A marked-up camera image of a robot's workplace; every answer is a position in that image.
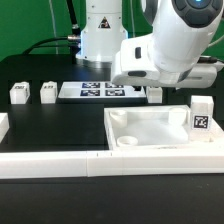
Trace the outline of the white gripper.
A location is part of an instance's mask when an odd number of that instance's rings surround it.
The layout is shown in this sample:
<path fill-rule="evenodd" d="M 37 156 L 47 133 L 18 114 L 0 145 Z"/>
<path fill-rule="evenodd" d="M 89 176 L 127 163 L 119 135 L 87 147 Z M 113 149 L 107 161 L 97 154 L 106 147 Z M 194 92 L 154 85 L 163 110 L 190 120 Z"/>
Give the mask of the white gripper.
<path fill-rule="evenodd" d="M 218 59 L 204 56 L 193 41 L 158 40 L 153 35 L 124 40 L 111 67 L 116 85 L 208 88 L 224 68 Z"/>

